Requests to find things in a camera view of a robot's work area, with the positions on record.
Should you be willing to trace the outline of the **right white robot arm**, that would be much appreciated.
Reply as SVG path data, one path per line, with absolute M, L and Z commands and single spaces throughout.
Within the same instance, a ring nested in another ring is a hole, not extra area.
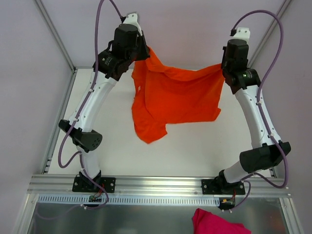
M 275 131 L 260 90 L 256 70 L 247 67 L 249 46 L 245 40 L 231 39 L 223 48 L 222 74 L 240 104 L 252 142 L 252 149 L 243 151 L 239 161 L 219 172 L 214 179 L 201 181 L 205 195 L 243 195 L 243 180 L 277 166 L 291 151 Z

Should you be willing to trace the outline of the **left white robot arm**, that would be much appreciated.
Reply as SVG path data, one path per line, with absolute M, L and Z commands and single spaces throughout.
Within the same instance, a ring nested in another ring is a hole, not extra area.
M 74 192 L 98 192 L 108 181 L 101 176 L 96 149 L 102 135 L 93 129 L 97 115 L 110 91 L 135 61 L 149 58 L 144 33 L 138 23 L 124 22 L 114 32 L 114 38 L 102 52 L 95 43 L 93 72 L 79 106 L 68 120 L 58 126 L 77 148 L 81 170 L 73 184 Z

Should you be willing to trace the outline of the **orange t-shirt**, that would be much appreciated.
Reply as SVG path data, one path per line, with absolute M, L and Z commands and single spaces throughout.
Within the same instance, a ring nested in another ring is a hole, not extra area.
M 167 135 L 167 124 L 215 121 L 221 109 L 221 65 L 187 70 L 162 64 L 154 51 L 135 62 L 134 129 L 147 144 Z

